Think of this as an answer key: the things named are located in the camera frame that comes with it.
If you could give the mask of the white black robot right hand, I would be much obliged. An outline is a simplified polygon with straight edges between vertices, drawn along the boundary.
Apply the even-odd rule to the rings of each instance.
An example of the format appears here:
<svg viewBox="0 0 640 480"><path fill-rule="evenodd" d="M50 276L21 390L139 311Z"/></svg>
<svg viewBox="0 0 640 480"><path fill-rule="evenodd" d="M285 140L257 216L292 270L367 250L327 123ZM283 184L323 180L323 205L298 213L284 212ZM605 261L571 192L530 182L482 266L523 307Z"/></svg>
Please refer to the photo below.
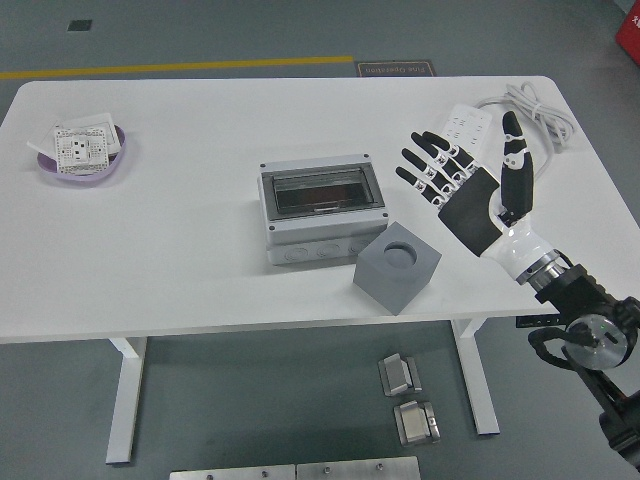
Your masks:
<svg viewBox="0 0 640 480"><path fill-rule="evenodd" d="M533 160L514 112L504 114L502 128L499 179L461 146L429 131L411 134L426 159L402 150L421 175L403 167L396 174L436 207L440 221L474 255L494 260L519 284L541 289L564 268L560 253L531 227Z"/></svg>

